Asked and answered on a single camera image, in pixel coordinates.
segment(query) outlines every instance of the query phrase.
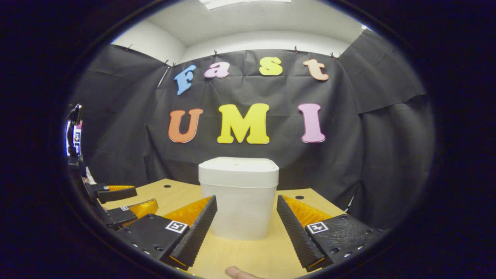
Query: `black fabric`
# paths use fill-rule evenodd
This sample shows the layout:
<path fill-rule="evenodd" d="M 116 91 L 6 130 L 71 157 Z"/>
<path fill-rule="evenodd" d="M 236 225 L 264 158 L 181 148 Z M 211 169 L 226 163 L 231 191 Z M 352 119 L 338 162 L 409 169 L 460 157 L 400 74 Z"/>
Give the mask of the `black fabric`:
<path fill-rule="evenodd" d="M 278 57 L 279 76 L 262 76 L 263 57 Z M 323 63 L 327 81 L 303 61 Z M 205 78 L 215 62 L 229 62 L 225 78 Z M 116 71 L 121 65 L 124 70 Z M 191 87 L 177 95 L 174 77 L 189 67 Z M 279 190 L 313 188 L 373 227 L 388 228 L 415 201 L 429 173 L 434 128 L 421 83 L 398 51 L 364 32 L 340 59 L 285 50 L 238 51 L 196 59 L 166 71 L 160 61 L 109 46 L 81 80 L 74 102 L 85 108 L 84 156 L 96 181 L 141 186 L 163 178 L 198 184 L 198 164 L 219 156 L 264 157 L 280 167 Z M 268 144 L 217 142 L 219 106 L 270 106 Z M 304 143 L 298 105 L 321 106 L 326 140 Z M 170 112 L 201 108 L 195 137 L 168 136 Z"/>

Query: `orange letter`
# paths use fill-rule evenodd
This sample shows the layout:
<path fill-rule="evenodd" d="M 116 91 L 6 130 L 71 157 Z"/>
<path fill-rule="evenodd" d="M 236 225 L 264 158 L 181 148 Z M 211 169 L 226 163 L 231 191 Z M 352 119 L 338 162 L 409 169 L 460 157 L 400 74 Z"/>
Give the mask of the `orange letter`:
<path fill-rule="evenodd" d="M 202 109 L 192 109 L 189 110 L 190 115 L 189 128 L 185 134 L 179 132 L 179 124 L 181 124 L 181 118 L 186 112 L 184 110 L 175 110 L 171 112 L 171 123 L 169 124 L 169 138 L 173 142 L 188 142 L 194 138 L 196 135 L 196 128 L 198 128 L 198 118 L 200 114 L 203 113 Z"/>
<path fill-rule="evenodd" d="M 316 80 L 328 80 L 329 75 L 322 73 L 320 68 L 325 67 L 324 64 L 317 62 L 315 59 L 310 59 L 303 62 L 303 65 L 309 67 L 310 75 Z"/>

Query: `pink letter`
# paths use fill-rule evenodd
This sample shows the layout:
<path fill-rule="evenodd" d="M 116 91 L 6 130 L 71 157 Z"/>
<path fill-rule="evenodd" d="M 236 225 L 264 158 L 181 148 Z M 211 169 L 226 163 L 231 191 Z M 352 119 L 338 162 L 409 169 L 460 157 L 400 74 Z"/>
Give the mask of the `pink letter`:
<path fill-rule="evenodd" d="M 305 134 L 302 137 L 302 141 L 323 142 L 325 136 L 320 132 L 317 113 L 320 110 L 320 106 L 317 104 L 301 104 L 298 109 L 303 113 L 303 121 L 305 122 Z"/>
<path fill-rule="evenodd" d="M 210 65 L 210 69 L 205 72 L 205 77 L 227 77 L 230 64 L 227 62 L 217 62 Z"/>

